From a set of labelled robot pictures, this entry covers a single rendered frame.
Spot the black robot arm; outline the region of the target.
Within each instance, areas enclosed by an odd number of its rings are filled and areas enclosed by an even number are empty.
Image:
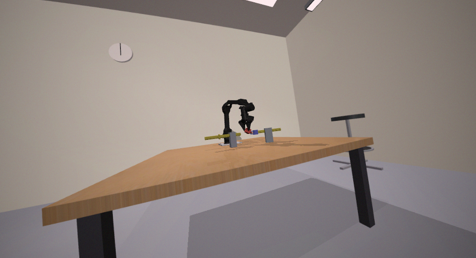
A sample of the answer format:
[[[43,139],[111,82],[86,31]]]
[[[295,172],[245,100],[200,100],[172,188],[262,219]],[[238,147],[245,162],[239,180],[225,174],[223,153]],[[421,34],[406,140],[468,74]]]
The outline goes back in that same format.
[[[230,129],[230,124],[229,124],[229,113],[230,113],[232,104],[243,105],[239,107],[239,109],[241,109],[241,113],[250,112],[255,109],[255,106],[252,103],[248,103],[247,99],[228,100],[222,106],[222,111],[224,113],[224,126],[225,126],[223,135],[228,134],[229,132],[232,132],[232,130]],[[224,138],[224,144],[229,144],[229,137]]]

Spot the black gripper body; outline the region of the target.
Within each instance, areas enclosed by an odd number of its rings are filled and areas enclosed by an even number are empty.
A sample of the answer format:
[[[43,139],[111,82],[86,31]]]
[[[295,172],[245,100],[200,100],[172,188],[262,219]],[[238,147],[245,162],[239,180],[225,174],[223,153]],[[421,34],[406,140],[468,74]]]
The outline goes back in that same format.
[[[248,115],[249,114],[247,112],[241,113],[242,119],[238,123],[243,124],[245,122],[253,121],[253,118],[248,118]]]

